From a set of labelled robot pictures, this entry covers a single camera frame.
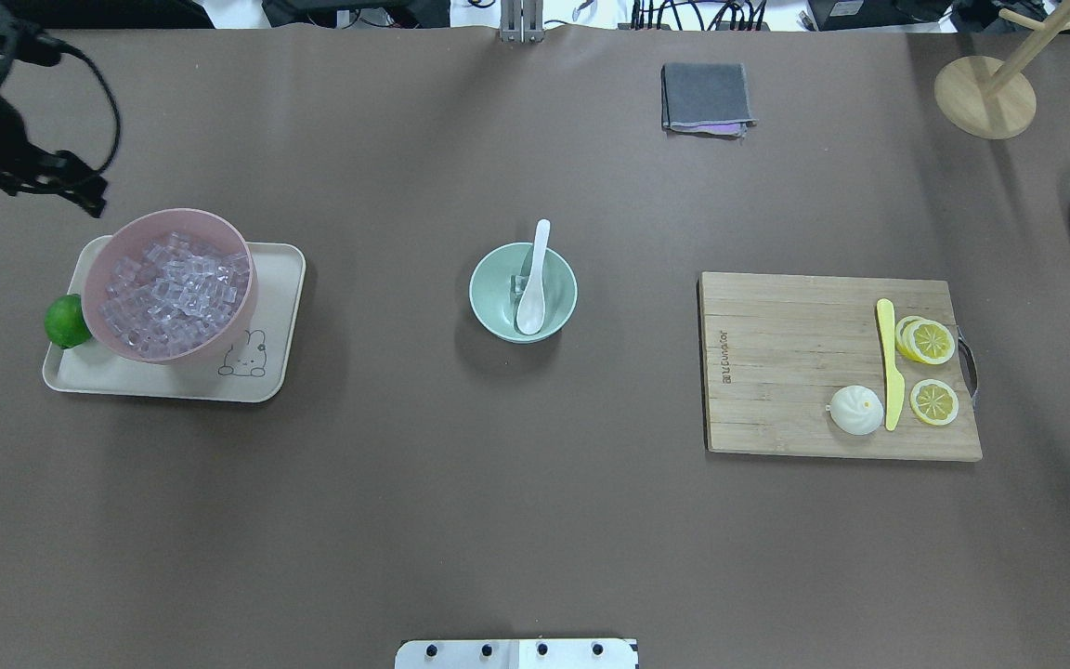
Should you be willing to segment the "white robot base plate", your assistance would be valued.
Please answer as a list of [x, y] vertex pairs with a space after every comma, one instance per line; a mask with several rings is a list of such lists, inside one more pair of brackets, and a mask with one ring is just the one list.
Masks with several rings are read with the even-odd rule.
[[638, 668], [635, 639], [509, 638], [409, 640], [395, 668]]

